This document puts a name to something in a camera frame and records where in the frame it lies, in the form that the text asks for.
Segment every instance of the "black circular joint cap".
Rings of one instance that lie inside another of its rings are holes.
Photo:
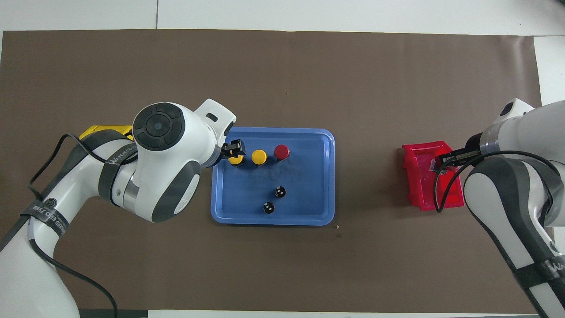
[[[265,202],[265,204],[263,204],[263,211],[265,211],[266,214],[273,213],[275,211],[273,202]]]
[[[143,148],[162,151],[179,142],[185,130],[182,110],[161,102],[145,107],[133,121],[133,137]]]
[[[286,195],[286,189],[282,186],[278,186],[275,189],[275,197],[283,197]]]
[[[145,125],[149,135],[153,137],[161,137],[169,132],[171,128],[171,121],[163,115],[157,114],[149,117]]]

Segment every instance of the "yellow cap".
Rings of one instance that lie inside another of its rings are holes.
[[[251,155],[251,160],[256,165],[262,165],[267,162],[267,153],[261,149],[257,149]]]
[[[240,154],[238,154],[237,157],[228,158],[229,163],[234,165],[234,166],[239,165],[243,160],[244,160],[244,157]]]

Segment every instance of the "black strap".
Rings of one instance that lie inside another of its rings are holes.
[[[517,269],[514,278],[525,290],[565,277],[565,256],[555,256]]]
[[[98,194],[102,199],[118,206],[112,201],[112,186],[114,185],[114,180],[124,161],[136,153],[136,144],[130,143],[118,149],[118,151],[104,162],[104,167],[102,168],[98,181]]]
[[[62,237],[69,227],[69,222],[57,209],[49,207],[39,200],[33,200],[20,215],[32,216],[40,220],[52,228],[59,237]]]

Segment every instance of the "yellow object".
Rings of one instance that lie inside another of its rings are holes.
[[[228,158],[229,163],[234,165],[234,166],[239,165],[240,163],[243,162],[243,160],[244,160],[244,157],[240,154],[238,154],[237,157]]]
[[[120,134],[126,136],[129,140],[133,140],[133,135],[132,135],[132,126],[101,126],[101,125],[94,125],[91,126],[90,128],[88,128],[85,132],[83,132],[79,139],[82,139],[90,134],[92,134],[93,132],[97,132],[100,130],[106,130],[106,129],[112,129],[115,130],[117,132],[119,132]]]
[[[261,149],[257,149],[251,154],[251,160],[258,166],[263,165],[267,162],[267,153]]]

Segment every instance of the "red cap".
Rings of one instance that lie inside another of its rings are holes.
[[[286,145],[278,145],[275,147],[275,157],[277,160],[285,160],[288,156],[290,156],[290,150]]]

